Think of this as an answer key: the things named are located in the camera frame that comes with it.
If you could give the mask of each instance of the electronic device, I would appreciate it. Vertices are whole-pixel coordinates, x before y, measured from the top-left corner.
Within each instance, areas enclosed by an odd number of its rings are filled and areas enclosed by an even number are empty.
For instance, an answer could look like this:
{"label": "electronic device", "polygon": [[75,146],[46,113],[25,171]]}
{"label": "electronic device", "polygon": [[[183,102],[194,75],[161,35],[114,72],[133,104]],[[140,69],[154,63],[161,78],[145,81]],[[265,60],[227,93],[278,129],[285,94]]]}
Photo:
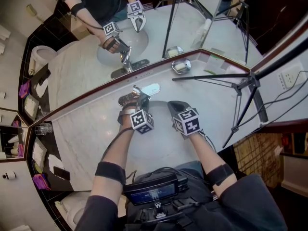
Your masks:
{"label": "electronic device", "polygon": [[62,168],[59,168],[59,167],[56,167],[54,166],[53,167],[53,173],[56,175],[56,176],[59,176],[65,180],[71,180],[71,174],[70,172],[62,169]]}
{"label": "electronic device", "polygon": [[179,179],[175,173],[171,173],[154,180],[125,185],[123,194],[134,205],[157,202],[187,190],[187,181],[187,177]]}

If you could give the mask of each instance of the purple cloth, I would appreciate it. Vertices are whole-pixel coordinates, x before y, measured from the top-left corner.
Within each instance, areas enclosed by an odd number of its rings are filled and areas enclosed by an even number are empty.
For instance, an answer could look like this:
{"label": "purple cloth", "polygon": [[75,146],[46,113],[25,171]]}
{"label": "purple cloth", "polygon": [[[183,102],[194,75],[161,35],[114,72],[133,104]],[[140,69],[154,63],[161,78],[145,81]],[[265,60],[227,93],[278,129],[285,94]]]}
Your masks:
{"label": "purple cloth", "polygon": [[48,187],[48,183],[47,181],[44,179],[43,175],[42,174],[38,174],[38,175],[35,175],[33,178],[32,178],[34,184],[36,185],[36,187],[38,189],[46,189],[46,190],[50,190],[50,188]]}
{"label": "purple cloth", "polygon": [[18,145],[18,157],[24,157],[24,145],[23,144],[19,144]]}
{"label": "purple cloth", "polygon": [[20,86],[19,97],[25,98],[28,96],[30,90],[30,80],[27,83]]}

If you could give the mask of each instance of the soap dish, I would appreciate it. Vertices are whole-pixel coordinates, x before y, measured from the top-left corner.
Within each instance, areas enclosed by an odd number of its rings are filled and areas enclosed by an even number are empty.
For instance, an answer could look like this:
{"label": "soap dish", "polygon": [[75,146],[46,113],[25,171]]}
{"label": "soap dish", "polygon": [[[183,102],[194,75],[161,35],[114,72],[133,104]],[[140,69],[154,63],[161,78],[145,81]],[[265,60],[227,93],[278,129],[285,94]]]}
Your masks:
{"label": "soap dish", "polygon": [[183,54],[184,50],[179,46],[174,46],[166,50],[165,59]]}
{"label": "soap dish", "polygon": [[192,68],[191,62],[188,59],[180,59],[174,61],[171,66],[174,72],[176,72],[178,75],[186,74]]}

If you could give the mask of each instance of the black arm band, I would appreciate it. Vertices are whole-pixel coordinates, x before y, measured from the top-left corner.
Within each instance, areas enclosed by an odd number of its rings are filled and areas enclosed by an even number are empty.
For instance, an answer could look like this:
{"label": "black arm band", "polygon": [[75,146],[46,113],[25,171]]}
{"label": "black arm band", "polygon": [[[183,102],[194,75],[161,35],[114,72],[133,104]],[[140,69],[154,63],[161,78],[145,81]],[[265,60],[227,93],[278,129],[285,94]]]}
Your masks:
{"label": "black arm band", "polygon": [[125,170],[119,165],[109,162],[99,162],[95,172],[96,176],[102,176],[109,179],[116,180],[122,185],[126,184]]}
{"label": "black arm band", "polygon": [[206,176],[208,177],[208,180],[212,186],[219,186],[231,174],[233,174],[232,168],[228,164],[224,164],[213,169]]}
{"label": "black arm band", "polygon": [[72,14],[73,14],[74,16],[76,16],[77,12],[78,12],[79,10],[84,9],[84,8],[85,8],[85,5],[84,5],[82,2],[81,2],[81,3],[77,3],[77,4],[75,4],[75,5],[72,7],[71,12],[72,12]]}

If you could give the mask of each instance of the sink basin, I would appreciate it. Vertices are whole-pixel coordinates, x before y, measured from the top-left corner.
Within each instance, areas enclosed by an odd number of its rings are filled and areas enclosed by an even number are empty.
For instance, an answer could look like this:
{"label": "sink basin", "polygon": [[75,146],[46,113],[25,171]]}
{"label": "sink basin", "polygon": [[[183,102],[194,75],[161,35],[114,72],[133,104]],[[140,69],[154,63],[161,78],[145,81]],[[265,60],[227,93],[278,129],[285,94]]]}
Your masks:
{"label": "sink basin", "polygon": [[[121,30],[123,30],[123,32],[120,33],[120,38],[128,46],[132,47],[130,61],[134,63],[148,46],[149,37],[144,30],[142,30],[140,33],[137,33],[132,27],[126,27]],[[101,64],[106,66],[122,67],[120,54],[111,54],[110,52],[104,50],[102,47],[99,47],[97,50],[97,59]]]}

